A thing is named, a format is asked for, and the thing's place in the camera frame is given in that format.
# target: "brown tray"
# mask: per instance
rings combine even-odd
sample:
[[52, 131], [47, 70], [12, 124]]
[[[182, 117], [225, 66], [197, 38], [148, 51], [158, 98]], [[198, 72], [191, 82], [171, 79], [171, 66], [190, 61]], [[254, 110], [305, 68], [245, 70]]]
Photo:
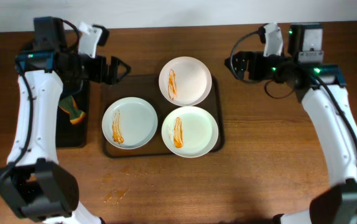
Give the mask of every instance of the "brown tray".
[[[155, 109], [158, 116], [158, 128], [154, 137], [144, 146], [133, 150], [119, 149], [110, 144], [103, 136], [102, 150], [110, 158], [141, 157], [141, 156], [167, 156], [174, 155], [164, 144], [160, 129], [166, 116], [178, 108], [167, 101], [159, 90], [158, 75], [128, 75], [118, 84], [103, 86], [104, 112], [115, 101], [125, 97], [138, 97], [148, 101]], [[220, 99], [217, 80], [212, 77], [212, 86], [209, 95], [198, 105], [207, 110], [218, 125], [219, 135], [217, 142], [210, 152], [218, 152], [224, 144], [223, 120], [221, 118]]]

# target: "sauce stain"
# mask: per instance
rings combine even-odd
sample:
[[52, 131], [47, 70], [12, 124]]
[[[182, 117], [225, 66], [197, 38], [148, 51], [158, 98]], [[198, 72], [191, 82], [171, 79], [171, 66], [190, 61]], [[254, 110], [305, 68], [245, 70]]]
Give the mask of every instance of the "sauce stain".
[[125, 166], [121, 169], [121, 174], [124, 175], [130, 175], [130, 167], [129, 166]]
[[161, 175], [165, 169], [162, 168], [162, 166], [160, 165], [160, 163], [158, 162], [148, 162], [146, 164], [146, 172], [148, 175], [154, 175], [154, 176], [159, 176]]
[[112, 191], [110, 191], [109, 194], [107, 196], [105, 196], [104, 203], [109, 202], [109, 200], [111, 200], [112, 196], [113, 196]]
[[114, 142], [122, 144], [124, 142], [124, 139], [119, 127], [120, 125], [121, 125], [121, 112], [118, 110], [118, 112], [115, 113], [114, 120], [112, 122], [112, 132], [113, 132], [112, 138], [114, 139]]
[[173, 69], [170, 69], [169, 72], [167, 91], [171, 100], [174, 100], [174, 98], [177, 97], [176, 73], [174, 73]]
[[101, 183], [100, 189], [103, 187], [104, 184], [107, 184], [111, 180], [111, 178], [112, 178], [112, 174], [106, 174]]
[[181, 118], [177, 117], [174, 124], [174, 136], [173, 136], [174, 146], [176, 148], [181, 148], [184, 145], [183, 142], [183, 126]]
[[129, 190], [130, 190], [130, 189], [126, 189], [126, 190], [116, 190], [116, 189], [114, 189], [115, 195], [118, 196], [117, 199], [116, 199], [116, 203], [117, 203], [117, 204], [118, 204], [118, 203], [121, 201], [121, 199], [126, 195], [126, 193], [129, 192]]

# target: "green led light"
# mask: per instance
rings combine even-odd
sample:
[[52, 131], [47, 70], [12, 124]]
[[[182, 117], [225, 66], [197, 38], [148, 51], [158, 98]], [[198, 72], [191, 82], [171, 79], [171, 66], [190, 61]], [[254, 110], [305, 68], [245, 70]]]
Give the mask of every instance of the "green led light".
[[314, 72], [319, 74], [321, 72], [321, 70], [319, 68], [314, 68]]

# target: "black base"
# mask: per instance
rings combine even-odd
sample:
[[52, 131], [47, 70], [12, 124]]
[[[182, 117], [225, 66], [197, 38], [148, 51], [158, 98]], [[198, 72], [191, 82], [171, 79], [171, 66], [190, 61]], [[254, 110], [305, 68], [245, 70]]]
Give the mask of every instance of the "black base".
[[284, 216], [284, 214], [274, 215], [274, 217], [272, 218], [271, 224], [281, 224], [281, 217], [283, 217], [283, 216]]
[[[0, 168], [0, 177], [7, 169], [9, 165]], [[10, 171], [0, 183], [0, 196], [18, 218], [42, 222], [50, 217], [70, 217], [78, 207], [79, 186], [58, 164], [37, 159], [36, 164]]]

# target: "white wall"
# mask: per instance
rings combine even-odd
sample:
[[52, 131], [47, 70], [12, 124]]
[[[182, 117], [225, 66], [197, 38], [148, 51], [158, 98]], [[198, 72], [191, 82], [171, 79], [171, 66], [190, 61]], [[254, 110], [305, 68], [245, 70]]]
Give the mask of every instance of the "white wall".
[[107, 28], [357, 20], [357, 0], [0, 0], [0, 32], [55, 16]]

